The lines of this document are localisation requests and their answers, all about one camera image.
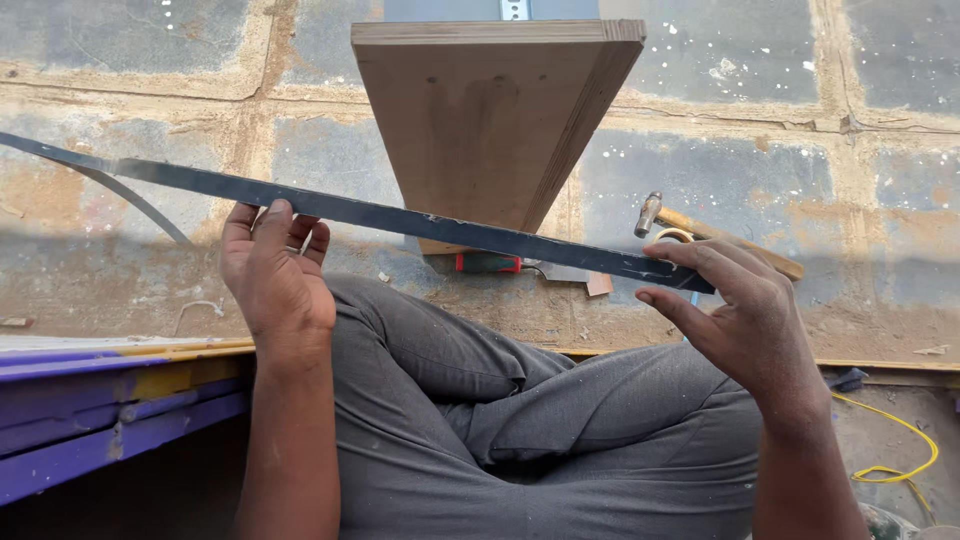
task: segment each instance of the metal bracket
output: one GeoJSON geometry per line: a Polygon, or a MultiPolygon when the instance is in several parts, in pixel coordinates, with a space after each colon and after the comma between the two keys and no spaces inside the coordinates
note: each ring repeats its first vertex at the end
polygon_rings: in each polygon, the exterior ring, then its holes
{"type": "Polygon", "coordinates": [[[500,0],[503,20],[530,20],[530,0],[500,0]]]}

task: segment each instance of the yellow wire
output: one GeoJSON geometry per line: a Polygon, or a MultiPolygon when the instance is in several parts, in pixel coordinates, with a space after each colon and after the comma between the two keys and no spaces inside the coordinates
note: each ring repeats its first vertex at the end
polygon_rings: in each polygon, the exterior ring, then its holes
{"type": "Polygon", "coordinates": [[[907,485],[910,487],[910,490],[913,491],[914,495],[917,496],[917,499],[918,499],[918,500],[920,501],[920,503],[924,506],[924,509],[926,510],[926,513],[930,516],[930,521],[933,523],[933,525],[937,525],[937,520],[933,517],[933,510],[930,508],[930,505],[926,502],[926,499],[924,499],[924,496],[920,493],[920,489],[917,488],[917,484],[915,484],[915,483],[913,482],[913,480],[910,479],[910,477],[916,475],[917,473],[919,473],[919,472],[922,471],[923,469],[929,467],[930,465],[933,465],[933,462],[937,460],[937,456],[940,455],[940,449],[937,448],[937,443],[933,442],[933,439],[931,439],[930,437],[926,436],[926,433],[924,433],[924,432],[922,432],[922,431],[914,428],[913,426],[907,424],[906,422],[902,421],[900,418],[897,418],[896,416],[894,416],[894,415],[892,415],[892,414],[883,412],[882,410],[880,410],[880,409],[878,409],[878,408],[873,408],[873,407],[871,407],[871,406],[869,406],[869,405],[865,405],[865,404],[862,404],[862,403],[860,403],[860,402],[855,402],[854,400],[852,400],[852,399],[850,399],[850,398],[845,398],[845,397],[841,396],[840,394],[837,394],[836,392],[830,392],[830,393],[833,395],[834,398],[836,398],[836,399],[838,399],[838,400],[842,400],[842,401],[845,401],[845,402],[847,402],[847,403],[851,403],[851,404],[854,404],[854,405],[862,406],[863,408],[865,408],[865,409],[867,409],[867,410],[871,410],[871,411],[873,411],[873,412],[875,412],[875,413],[877,413],[877,414],[881,414],[881,415],[885,416],[886,418],[889,418],[890,420],[893,420],[894,422],[897,422],[897,423],[899,423],[899,424],[903,424],[904,426],[907,426],[908,428],[910,428],[911,431],[917,433],[920,437],[922,437],[922,438],[924,439],[924,441],[926,441],[926,444],[930,445],[930,459],[929,459],[926,463],[924,463],[924,464],[921,465],[920,467],[917,467],[917,468],[914,469],[913,471],[910,471],[909,473],[903,473],[903,472],[901,472],[901,471],[897,471],[897,470],[891,469],[891,468],[889,468],[889,467],[884,467],[884,466],[882,466],[882,465],[876,465],[876,466],[874,466],[874,467],[870,467],[869,469],[864,469],[864,470],[862,470],[862,471],[857,471],[857,472],[853,473],[853,474],[850,476],[850,478],[851,478],[851,479],[854,479],[854,480],[857,480],[857,481],[872,482],[872,483],[893,483],[893,482],[900,481],[900,480],[906,480],[906,483],[907,483],[907,485]],[[873,473],[873,472],[890,473],[890,474],[895,475],[895,476],[890,477],[890,478],[886,478],[886,479],[868,479],[868,478],[866,478],[865,475],[868,475],[868,474],[873,473]]]}

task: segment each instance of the leg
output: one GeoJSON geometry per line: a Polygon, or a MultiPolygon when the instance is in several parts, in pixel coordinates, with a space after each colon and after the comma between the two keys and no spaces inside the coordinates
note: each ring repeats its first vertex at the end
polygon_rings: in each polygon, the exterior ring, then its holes
{"type": "Polygon", "coordinates": [[[341,534],[513,537],[523,487],[483,472],[424,392],[491,401],[572,366],[379,282],[326,277],[337,302],[333,377],[341,534]]]}
{"type": "Polygon", "coordinates": [[[423,537],[712,529],[722,538],[749,520],[752,495],[743,486],[755,476],[756,408],[688,345],[570,369],[566,358],[381,283],[331,276],[328,284],[338,302],[345,528],[403,522],[423,537]],[[480,405],[445,409],[453,434],[421,389],[480,405]],[[472,461],[543,454],[573,457],[536,486],[501,482],[472,461]],[[384,519],[370,515],[371,502],[384,519]]]}
{"type": "Polygon", "coordinates": [[[467,445],[488,461],[571,455],[527,486],[531,527],[545,537],[749,531],[759,413],[688,344],[598,356],[477,405],[472,422],[467,445]]]}

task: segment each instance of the hammer head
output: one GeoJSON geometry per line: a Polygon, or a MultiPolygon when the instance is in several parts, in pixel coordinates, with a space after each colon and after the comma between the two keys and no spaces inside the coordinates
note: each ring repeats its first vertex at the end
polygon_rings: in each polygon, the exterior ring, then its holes
{"type": "Polygon", "coordinates": [[[663,208],[663,194],[659,191],[651,191],[647,200],[643,202],[643,208],[640,209],[640,219],[636,222],[634,235],[638,238],[645,237],[650,233],[650,228],[654,226],[654,220],[660,209],[663,208]]]}

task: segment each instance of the wrist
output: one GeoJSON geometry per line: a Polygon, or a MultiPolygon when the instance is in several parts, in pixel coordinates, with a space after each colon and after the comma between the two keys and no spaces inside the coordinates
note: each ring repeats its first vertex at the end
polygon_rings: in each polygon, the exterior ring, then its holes
{"type": "Polygon", "coordinates": [[[770,435],[795,438],[831,429],[830,392],[822,380],[755,399],[770,435]]]}
{"type": "Polygon", "coordinates": [[[256,376],[278,382],[329,373],[332,331],[261,333],[253,337],[256,376]]]}

